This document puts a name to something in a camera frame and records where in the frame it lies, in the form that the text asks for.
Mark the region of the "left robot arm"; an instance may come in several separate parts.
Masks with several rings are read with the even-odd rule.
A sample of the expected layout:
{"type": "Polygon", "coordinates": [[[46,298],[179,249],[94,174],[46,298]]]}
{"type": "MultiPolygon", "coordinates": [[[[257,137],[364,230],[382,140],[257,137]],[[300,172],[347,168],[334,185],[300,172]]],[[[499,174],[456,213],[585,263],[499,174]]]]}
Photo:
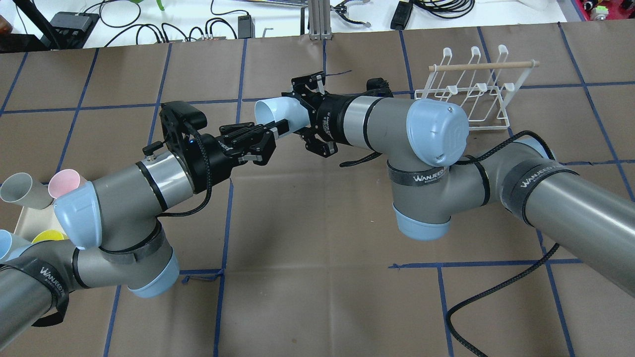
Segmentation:
{"type": "Polygon", "coordinates": [[[172,286],[179,266],[161,218],[198,213],[233,168],[266,165],[291,130],[287,119],[224,125],[219,136],[200,133],[206,125],[163,116],[163,140],[145,147],[143,160],[55,199],[66,239],[12,249],[1,261],[5,339],[62,323],[77,290],[124,285],[154,298],[172,286]]]}

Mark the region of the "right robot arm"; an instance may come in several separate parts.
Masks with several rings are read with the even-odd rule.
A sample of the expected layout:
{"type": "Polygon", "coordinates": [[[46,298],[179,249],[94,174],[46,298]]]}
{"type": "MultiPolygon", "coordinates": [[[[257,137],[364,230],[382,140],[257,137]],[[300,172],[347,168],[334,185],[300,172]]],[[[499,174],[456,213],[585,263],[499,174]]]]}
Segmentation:
{"type": "Polygon", "coordinates": [[[407,237],[434,240],[451,218],[492,202],[548,235],[629,295],[634,294],[634,204],[561,165],[534,133],[509,138],[476,158],[464,151],[465,111],[430,99],[395,99],[388,87],[361,95],[318,91],[317,75],[297,77],[283,97],[329,145],[387,158],[393,208],[407,237]]]}

